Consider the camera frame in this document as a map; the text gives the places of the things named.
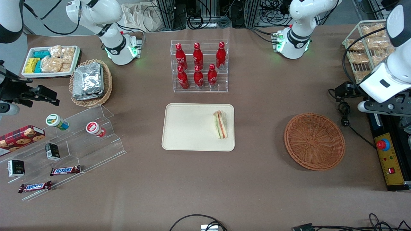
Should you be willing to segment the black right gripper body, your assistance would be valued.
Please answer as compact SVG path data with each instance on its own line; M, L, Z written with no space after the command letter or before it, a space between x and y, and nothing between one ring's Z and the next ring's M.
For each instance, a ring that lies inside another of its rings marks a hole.
M14 74L1 74L1 100L8 103L22 104L25 100L34 99L35 89L28 86L31 79L21 79Z

